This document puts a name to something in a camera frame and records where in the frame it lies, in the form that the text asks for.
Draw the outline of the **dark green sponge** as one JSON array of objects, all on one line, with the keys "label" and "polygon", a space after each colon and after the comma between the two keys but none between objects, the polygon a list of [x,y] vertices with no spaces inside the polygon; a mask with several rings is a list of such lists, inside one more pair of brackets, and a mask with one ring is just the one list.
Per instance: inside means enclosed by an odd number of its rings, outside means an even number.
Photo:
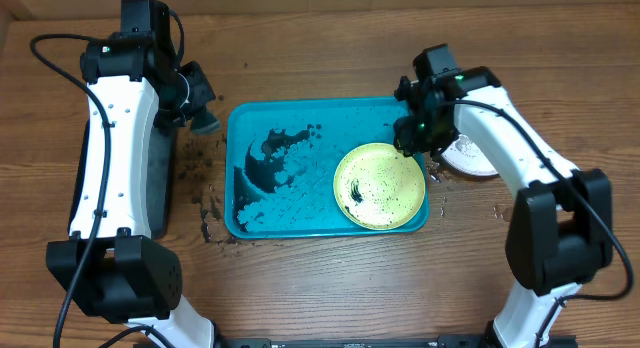
[{"label": "dark green sponge", "polygon": [[212,134],[220,129],[220,121],[206,108],[196,113],[190,124],[190,131],[196,135]]}]

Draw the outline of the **black water tray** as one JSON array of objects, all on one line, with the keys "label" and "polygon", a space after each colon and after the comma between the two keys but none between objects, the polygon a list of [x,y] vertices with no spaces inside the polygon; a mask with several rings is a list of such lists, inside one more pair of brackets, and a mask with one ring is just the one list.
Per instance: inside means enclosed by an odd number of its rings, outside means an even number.
[{"label": "black water tray", "polygon": [[[86,122],[68,225],[71,225],[81,199],[89,133],[89,122]],[[175,131],[162,130],[156,127],[151,130],[147,165],[146,205],[153,239],[162,238],[167,231],[176,137]]]}]

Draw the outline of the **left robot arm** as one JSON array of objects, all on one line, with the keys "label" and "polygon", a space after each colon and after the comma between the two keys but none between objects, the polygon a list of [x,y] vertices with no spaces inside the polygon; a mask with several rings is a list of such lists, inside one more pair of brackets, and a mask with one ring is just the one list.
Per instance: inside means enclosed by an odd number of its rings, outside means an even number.
[{"label": "left robot arm", "polygon": [[219,129],[212,88],[182,47],[156,29],[87,39],[75,84],[89,119],[64,241],[46,265],[65,305],[140,332],[159,347],[216,347],[214,323],[183,294],[178,256],[160,243],[170,199],[175,134]]}]

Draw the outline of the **white speckled plate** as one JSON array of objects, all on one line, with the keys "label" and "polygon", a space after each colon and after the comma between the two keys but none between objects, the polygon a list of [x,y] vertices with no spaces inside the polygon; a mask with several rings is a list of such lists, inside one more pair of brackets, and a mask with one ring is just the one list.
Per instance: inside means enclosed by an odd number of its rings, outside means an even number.
[{"label": "white speckled plate", "polygon": [[443,161],[454,170],[469,176],[486,178],[498,175],[497,170],[466,135],[460,134],[441,154]]}]

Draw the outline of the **teal plastic tray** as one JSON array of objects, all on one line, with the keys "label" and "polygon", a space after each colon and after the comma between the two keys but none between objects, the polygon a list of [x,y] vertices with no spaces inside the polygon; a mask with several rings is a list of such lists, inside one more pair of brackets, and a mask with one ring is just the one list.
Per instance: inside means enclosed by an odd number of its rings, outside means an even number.
[{"label": "teal plastic tray", "polygon": [[224,220],[240,239],[365,236],[336,202],[339,162],[391,144],[407,108],[392,97],[245,103],[228,120]]}]

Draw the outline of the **yellow-green rimmed plate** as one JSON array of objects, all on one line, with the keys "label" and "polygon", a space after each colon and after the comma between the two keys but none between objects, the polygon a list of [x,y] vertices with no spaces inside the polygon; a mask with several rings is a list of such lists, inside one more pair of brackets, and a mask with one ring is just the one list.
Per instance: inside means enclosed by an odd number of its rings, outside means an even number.
[{"label": "yellow-green rimmed plate", "polygon": [[387,143],[361,145],[336,167],[333,193],[348,220],[370,231],[399,229],[426,207],[423,166]]}]

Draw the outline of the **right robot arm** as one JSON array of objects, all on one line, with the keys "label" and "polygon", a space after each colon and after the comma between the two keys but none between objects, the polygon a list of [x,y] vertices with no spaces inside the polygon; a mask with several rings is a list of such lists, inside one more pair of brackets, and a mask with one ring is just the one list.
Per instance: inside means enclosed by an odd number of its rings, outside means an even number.
[{"label": "right robot arm", "polygon": [[404,155],[443,152],[467,136],[514,198],[505,253],[514,285],[487,324],[484,347],[553,347],[549,333],[566,304],[607,267],[613,239],[612,193],[599,169],[580,170],[559,155],[519,114],[486,67],[418,69],[403,76],[394,97],[408,116],[394,124]]}]

